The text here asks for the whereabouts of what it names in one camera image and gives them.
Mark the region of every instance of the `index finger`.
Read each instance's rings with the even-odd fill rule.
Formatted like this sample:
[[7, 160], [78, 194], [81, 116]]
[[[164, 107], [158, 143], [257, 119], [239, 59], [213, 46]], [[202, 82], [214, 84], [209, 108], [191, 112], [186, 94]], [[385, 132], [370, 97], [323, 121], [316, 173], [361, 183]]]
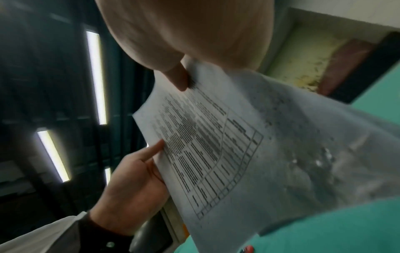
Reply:
[[163, 150], [164, 145], [165, 142], [163, 139], [161, 139], [156, 144], [149, 146], [148, 148], [142, 148], [141, 150], [134, 152], [132, 156], [135, 160], [141, 160], [145, 162]]

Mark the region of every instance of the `paper sheet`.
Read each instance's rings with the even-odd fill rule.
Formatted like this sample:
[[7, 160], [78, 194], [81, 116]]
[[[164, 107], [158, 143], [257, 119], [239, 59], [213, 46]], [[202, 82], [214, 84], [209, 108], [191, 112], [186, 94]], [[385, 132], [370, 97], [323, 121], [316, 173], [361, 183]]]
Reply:
[[200, 253], [278, 222], [400, 193], [400, 129], [250, 71], [189, 60], [192, 88], [156, 72], [134, 115]]

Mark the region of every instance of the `fluorescent light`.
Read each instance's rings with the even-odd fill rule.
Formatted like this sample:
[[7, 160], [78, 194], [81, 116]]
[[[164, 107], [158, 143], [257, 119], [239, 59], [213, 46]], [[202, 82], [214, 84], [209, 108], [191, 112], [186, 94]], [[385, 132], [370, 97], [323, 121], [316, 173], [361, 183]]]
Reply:
[[40, 140], [42, 141], [47, 153], [50, 156], [51, 161], [53, 162], [55, 169], [57, 170], [58, 174], [62, 182], [67, 182], [70, 180], [68, 177], [67, 171], [65, 170], [64, 164], [58, 154], [57, 149], [54, 146], [53, 140], [50, 137], [50, 134], [47, 130], [39, 131], [37, 133], [39, 135]]
[[107, 168], [104, 170], [104, 174], [105, 174], [105, 184], [108, 185], [108, 183], [109, 183], [109, 181], [110, 181], [110, 179], [111, 179], [111, 168], [110, 168], [110, 167], [107, 167]]
[[97, 114], [99, 116], [99, 124], [107, 124], [107, 116], [105, 113], [104, 102], [104, 84], [103, 69], [101, 65], [100, 54], [100, 36], [97, 33], [86, 31], [87, 45], [89, 47], [90, 65], [92, 66], [93, 85], [95, 87], [95, 96], [97, 104]]

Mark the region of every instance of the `dark ceiling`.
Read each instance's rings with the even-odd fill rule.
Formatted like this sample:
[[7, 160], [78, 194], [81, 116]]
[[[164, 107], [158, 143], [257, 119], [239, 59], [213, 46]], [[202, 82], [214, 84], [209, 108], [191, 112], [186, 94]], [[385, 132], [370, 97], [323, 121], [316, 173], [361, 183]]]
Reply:
[[[98, 125], [85, 31], [100, 34], [107, 125]], [[0, 0], [0, 243], [90, 209], [104, 168], [145, 146], [132, 113], [153, 88], [93, 0]], [[36, 131], [47, 128], [69, 170], [61, 183]]]

